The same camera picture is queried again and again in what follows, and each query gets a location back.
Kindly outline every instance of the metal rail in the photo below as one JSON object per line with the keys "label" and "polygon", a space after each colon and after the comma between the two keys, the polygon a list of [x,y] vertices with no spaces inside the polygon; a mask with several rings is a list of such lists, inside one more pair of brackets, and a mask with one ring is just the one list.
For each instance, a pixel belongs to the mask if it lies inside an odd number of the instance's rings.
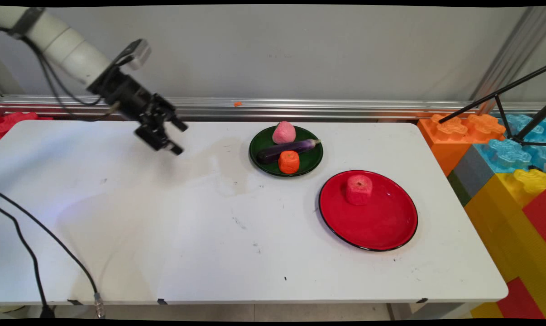
{"label": "metal rail", "polygon": [[[80,97],[90,101],[92,96]],[[232,99],[209,97],[168,97],[177,108],[178,117],[186,121],[341,121],[415,120],[434,114],[450,114],[470,101],[352,101],[298,99]],[[62,101],[74,113],[96,117],[106,112],[105,104],[82,107],[69,97]],[[503,103],[507,114],[536,114],[545,103]],[[0,97],[0,114],[35,112],[41,116],[71,119],[52,96],[6,95]],[[476,114],[471,111],[460,115]],[[109,120],[123,120],[119,114]]]}

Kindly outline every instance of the toy vegetable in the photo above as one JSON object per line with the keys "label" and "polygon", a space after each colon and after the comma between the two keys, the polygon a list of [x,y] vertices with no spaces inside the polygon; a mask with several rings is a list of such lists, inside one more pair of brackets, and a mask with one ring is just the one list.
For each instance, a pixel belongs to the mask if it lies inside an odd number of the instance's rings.
{"label": "toy vegetable", "polygon": [[273,145],[257,153],[257,161],[261,164],[269,164],[279,160],[283,151],[296,151],[298,154],[312,150],[315,145],[321,143],[319,139],[306,139],[300,142]]}
{"label": "toy vegetable", "polygon": [[279,170],[288,175],[296,173],[299,170],[299,154],[296,151],[281,152]]}

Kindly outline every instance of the eggplant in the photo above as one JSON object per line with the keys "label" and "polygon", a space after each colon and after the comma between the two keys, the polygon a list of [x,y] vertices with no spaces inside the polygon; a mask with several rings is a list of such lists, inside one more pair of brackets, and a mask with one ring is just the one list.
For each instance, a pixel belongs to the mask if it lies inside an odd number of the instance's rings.
{"label": "eggplant", "polygon": [[319,139],[306,139],[300,140],[299,142],[286,143],[273,145],[267,147],[266,149],[260,150],[257,153],[257,162],[261,164],[269,164],[279,160],[281,152],[284,151],[296,151],[298,154],[310,151],[315,148],[315,145],[321,143]]}

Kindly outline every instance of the plate rim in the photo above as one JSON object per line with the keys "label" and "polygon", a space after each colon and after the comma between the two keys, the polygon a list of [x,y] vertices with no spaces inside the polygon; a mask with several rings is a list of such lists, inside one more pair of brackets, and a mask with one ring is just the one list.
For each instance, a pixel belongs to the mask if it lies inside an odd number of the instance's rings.
{"label": "plate rim", "polygon": [[397,182],[395,182],[394,180],[388,178],[387,176],[385,175],[381,175],[380,173],[375,173],[377,175],[380,175],[388,180],[390,180],[391,182],[395,183],[398,187],[400,187],[400,189],[405,192],[405,194],[408,196],[408,198],[410,198],[410,202],[412,202],[412,206],[414,206],[414,210],[416,211],[416,227],[414,228],[414,232],[412,232],[412,235],[410,236],[410,238],[403,244],[401,245],[398,245],[398,246],[395,246],[393,248],[389,248],[389,249],[375,249],[375,248],[366,248],[364,246],[360,246],[360,245],[357,245],[357,244],[354,244],[352,243],[351,241],[345,239],[344,237],[342,237],[341,235],[339,235],[339,233],[337,233],[337,231],[335,231],[330,225],[329,223],[327,223],[327,220],[325,220],[325,216],[323,216],[323,210],[321,208],[321,194],[323,192],[323,188],[325,188],[325,185],[327,184],[327,182],[329,182],[329,180],[333,179],[334,177],[342,174],[342,173],[349,173],[351,171],[362,171],[362,172],[365,172],[365,173],[373,173],[372,171],[366,171],[366,170],[347,170],[347,171],[341,171],[340,173],[337,173],[333,176],[331,176],[329,179],[327,179],[327,181],[325,181],[325,183],[323,184],[323,186],[321,187],[321,190],[319,190],[319,196],[317,198],[317,205],[319,207],[319,213],[321,214],[321,218],[323,219],[323,222],[325,223],[325,225],[327,225],[327,227],[333,232],[334,235],[337,235],[337,237],[339,237],[339,239],[342,239],[343,241],[345,241],[346,243],[356,247],[356,248],[359,248],[359,249],[363,249],[363,250],[367,250],[367,251],[376,251],[376,252],[384,252],[384,251],[391,251],[391,250],[396,250],[398,248],[401,248],[402,246],[406,245],[407,243],[410,242],[410,240],[412,240],[414,238],[414,235],[416,235],[416,231],[418,231],[418,223],[420,223],[420,218],[418,217],[418,209],[416,208],[416,204],[414,203],[414,200],[412,200],[412,197],[410,197],[410,195],[408,194],[408,192],[402,188],[402,186],[400,186]]}
{"label": "plate rim", "polygon": [[[249,153],[249,158],[251,159],[251,161],[253,162],[253,164],[258,167],[261,171],[265,172],[265,173],[268,173],[270,175],[274,175],[274,176],[279,176],[279,177],[292,177],[292,176],[300,176],[300,175],[306,175],[308,173],[310,173],[311,171],[314,171],[316,167],[318,167],[318,165],[321,163],[321,160],[323,159],[323,144],[322,143],[319,143],[319,148],[321,149],[321,155],[319,156],[319,161],[309,170],[309,171],[304,171],[304,172],[297,172],[297,173],[291,173],[291,174],[277,174],[277,173],[272,173],[271,171],[267,171],[266,169],[263,169],[261,167],[261,165],[257,162],[256,158],[254,158],[252,155],[251,155],[251,145],[253,144],[253,141],[255,140],[255,137],[260,134],[261,132],[264,132],[265,130],[269,129],[269,128],[276,128],[277,126],[271,126],[271,127],[267,127],[263,130],[261,130],[260,132],[257,132],[255,134],[255,136],[253,136],[253,138],[251,139],[251,142],[249,143],[249,148],[248,148],[248,153]],[[306,128],[303,128],[303,127],[300,127],[300,126],[294,126],[295,128],[300,128],[300,129],[303,129],[305,130],[306,132],[312,134],[315,136],[316,139],[319,139],[313,132],[307,130]]]}

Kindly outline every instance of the toy fruit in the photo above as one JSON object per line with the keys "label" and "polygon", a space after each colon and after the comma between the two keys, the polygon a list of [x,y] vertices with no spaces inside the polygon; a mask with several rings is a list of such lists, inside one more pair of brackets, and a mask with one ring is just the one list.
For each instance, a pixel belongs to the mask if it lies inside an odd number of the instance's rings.
{"label": "toy fruit", "polygon": [[275,144],[291,143],[295,140],[295,127],[287,121],[281,121],[273,132]]}
{"label": "toy fruit", "polygon": [[299,170],[299,154],[296,151],[284,151],[279,156],[279,170],[285,174],[296,173]]}
{"label": "toy fruit", "polygon": [[347,179],[345,198],[352,205],[361,206],[369,202],[372,180],[365,175],[352,175]]}

